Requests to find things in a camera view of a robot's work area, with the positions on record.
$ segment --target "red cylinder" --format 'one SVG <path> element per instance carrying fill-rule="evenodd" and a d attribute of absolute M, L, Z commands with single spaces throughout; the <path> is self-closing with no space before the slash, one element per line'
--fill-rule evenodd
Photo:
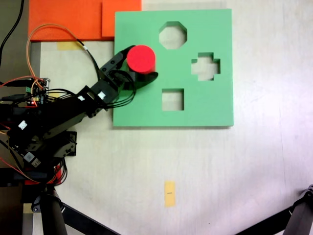
<path fill-rule="evenodd" d="M 148 74 L 156 71 L 156 55 L 148 46 L 138 45 L 127 54 L 127 64 L 130 70 Z"/>

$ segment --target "octagonal hole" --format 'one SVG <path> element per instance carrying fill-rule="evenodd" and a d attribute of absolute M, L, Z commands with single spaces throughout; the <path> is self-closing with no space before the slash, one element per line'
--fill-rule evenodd
<path fill-rule="evenodd" d="M 178 49 L 187 42 L 187 29 L 178 21 L 166 22 L 160 29 L 159 41 L 166 49 Z"/>

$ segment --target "white label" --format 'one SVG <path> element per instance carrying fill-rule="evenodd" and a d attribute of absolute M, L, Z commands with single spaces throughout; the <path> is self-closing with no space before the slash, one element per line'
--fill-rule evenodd
<path fill-rule="evenodd" d="M 27 127 L 27 123 L 26 123 L 26 121 L 22 121 L 22 122 L 19 124 L 19 128 L 21 128 L 22 130 L 24 130 L 25 127 Z"/>
<path fill-rule="evenodd" d="M 104 97 L 106 97 L 106 94 L 104 94 L 103 92 L 100 92 L 98 96 L 100 97 L 100 99 L 104 99 Z"/>
<path fill-rule="evenodd" d="M 36 158 L 31 164 L 32 164 L 34 167 L 37 167 L 37 166 L 39 166 L 40 163 L 41 163 L 41 162 L 39 161 L 39 159 Z"/>
<path fill-rule="evenodd" d="M 31 162 L 31 160 L 34 159 L 34 155 L 31 152 L 26 153 L 26 155 L 24 156 L 24 159 L 28 162 Z"/>
<path fill-rule="evenodd" d="M 85 98 L 83 98 L 81 95 L 78 96 L 78 98 L 79 98 L 81 101 L 84 101 L 84 100 L 85 100 Z"/>

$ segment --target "yellow tape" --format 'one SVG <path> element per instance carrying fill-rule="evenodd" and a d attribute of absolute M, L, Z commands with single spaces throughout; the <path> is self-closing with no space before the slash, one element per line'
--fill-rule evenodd
<path fill-rule="evenodd" d="M 23 213 L 24 214 L 32 214 L 33 211 L 31 210 L 31 203 L 24 203 L 23 204 Z"/>
<path fill-rule="evenodd" d="M 57 42 L 57 50 L 83 50 L 78 42 Z"/>
<path fill-rule="evenodd" d="M 173 207 L 175 206 L 175 182 L 174 181 L 165 181 L 164 184 L 164 192 L 165 192 L 165 207 Z"/>

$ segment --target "orange foam board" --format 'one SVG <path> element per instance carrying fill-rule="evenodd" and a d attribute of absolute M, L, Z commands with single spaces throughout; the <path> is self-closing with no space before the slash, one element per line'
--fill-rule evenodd
<path fill-rule="evenodd" d="M 80 40 L 102 39 L 102 0 L 29 0 L 28 34 L 41 24 L 61 24 Z M 37 31 L 32 41 L 73 41 L 62 29 Z"/>
<path fill-rule="evenodd" d="M 102 38 L 106 41 L 114 40 L 117 11 L 141 11 L 141 0 L 103 0 Z"/>

